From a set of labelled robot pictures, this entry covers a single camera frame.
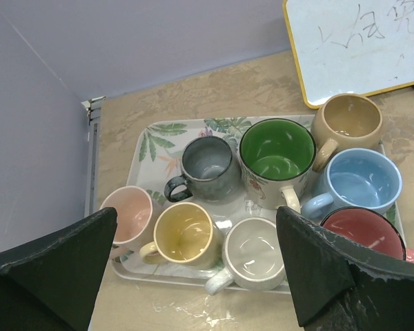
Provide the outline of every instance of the gray mug handle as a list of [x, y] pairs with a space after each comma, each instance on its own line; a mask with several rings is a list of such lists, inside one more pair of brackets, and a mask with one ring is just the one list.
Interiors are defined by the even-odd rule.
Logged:
[[[172, 194], [173, 190], [178, 186], [184, 185], [186, 189], [184, 191]], [[164, 196], [170, 202], [180, 202], [193, 196], [192, 192], [187, 188], [187, 181], [184, 175], [173, 177], [164, 186]]]

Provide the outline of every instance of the white tray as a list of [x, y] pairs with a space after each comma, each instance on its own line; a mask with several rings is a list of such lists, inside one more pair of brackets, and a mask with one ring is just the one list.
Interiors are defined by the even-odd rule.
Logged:
[[[306, 128], [310, 128], [314, 115], [283, 116], [278, 118], [291, 119]], [[166, 182], [180, 174], [182, 150], [186, 144], [196, 137], [212, 134], [225, 139], [236, 150], [242, 134], [254, 123], [273, 117], [240, 117], [232, 119], [195, 119], [186, 121], [165, 121], [148, 126], [140, 135], [130, 167], [127, 185], [138, 185], [149, 192], [158, 203], [168, 207], [169, 203], [163, 196]], [[385, 154], [382, 144], [377, 151]], [[309, 189], [313, 186], [317, 174], [312, 173], [301, 202], [309, 199]], [[276, 211], [265, 210], [255, 205], [244, 190], [235, 201], [224, 205], [214, 205], [190, 198], [205, 207], [221, 231], [227, 231], [238, 221], [260, 216], [275, 221]], [[386, 217], [400, 232], [403, 240], [404, 233], [397, 206], [392, 207]], [[222, 269], [222, 262], [214, 268], [204, 271], [191, 270], [173, 263], [147, 265], [141, 262], [138, 254], [123, 255], [112, 261], [114, 271], [122, 278], [136, 281], [154, 281], [203, 286], [206, 280]], [[228, 288], [243, 290], [232, 284]], [[270, 292], [290, 294], [288, 282], [285, 281]]]

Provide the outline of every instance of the mug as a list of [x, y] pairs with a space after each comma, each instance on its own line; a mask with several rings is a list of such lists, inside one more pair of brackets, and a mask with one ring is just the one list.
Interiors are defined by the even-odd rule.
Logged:
[[272, 290], [286, 277], [276, 225], [252, 217], [240, 221], [227, 234], [222, 250], [225, 268], [211, 277], [205, 289], [215, 295], [235, 282], [247, 290]]
[[153, 228], [162, 209], [144, 189], [138, 186], [119, 188], [109, 194], [100, 209], [106, 207], [114, 207], [118, 214], [113, 243], [119, 247], [110, 251], [109, 259], [138, 251], [153, 239]]
[[[206, 201], [219, 201], [241, 187], [241, 168], [229, 144], [219, 137], [200, 137], [191, 141], [181, 159], [181, 176], [173, 177], [164, 187], [170, 202], [195, 196]], [[187, 188], [176, 194], [173, 190]]]
[[382, 113], [370, 99], [352, 93], [331, 97], [311, 124], [319, 150], [313, 171], [321, 172], [331, 157], [342, 150], [376, 147], [382, 124]]
[[164, 210], [158, 218], [153, 240], [139, 251], [143, 262], [170, 261], [205, 270], [221, 257], [224, 236], [200, 205], [181, 202]]
[[309, 219], [341, 207], [363, 207], [384, 214], [402, 191], [402, 176], [383, 154], [351, 148], [336, 154], [320, 175], [315, 197], [302, 206]]
[[341, 208], [329, 214], [321, 226], [372, 250], [414, 263], [414, 250], [405, 248], [393, 224], [372, 210]]
[[287, 205], [301, 212], [299, 197], [316, 157], [311, 133], [289, 119], [267, 119], [251, 126], [239, 143], [242, 178], [257, 205]]

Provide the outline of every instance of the pink mug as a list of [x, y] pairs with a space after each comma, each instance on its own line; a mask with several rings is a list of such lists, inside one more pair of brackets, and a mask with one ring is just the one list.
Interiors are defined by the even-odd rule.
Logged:
[[138, 186], [124, 186], [112, 192], [100, 209], [114, 207], [117, 210], [117, 231], [109, 259], [129, 251], [139, 252], [143, 245], [153, 241], [153, 229], [162, 208], [150, 195]]
[[372, 250], [414, 263], [414, 250], [405, 248], [394, 225], [372, 210], [340, 208], [330, 213], [321, 226]]

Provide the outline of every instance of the gray mug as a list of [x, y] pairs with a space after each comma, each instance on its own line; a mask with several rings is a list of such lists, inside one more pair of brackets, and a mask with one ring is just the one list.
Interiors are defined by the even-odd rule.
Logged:
[[[192, 196], [205, 201], [219, 201], [238, 191], [241, 167], [229, 144], [219, 137], [200, 137], [185, 148], [181, 160], [181, 176], [173, 177], [164, 187], [170, 202]], [[185, 190], [172, 194], [178, 186]]]

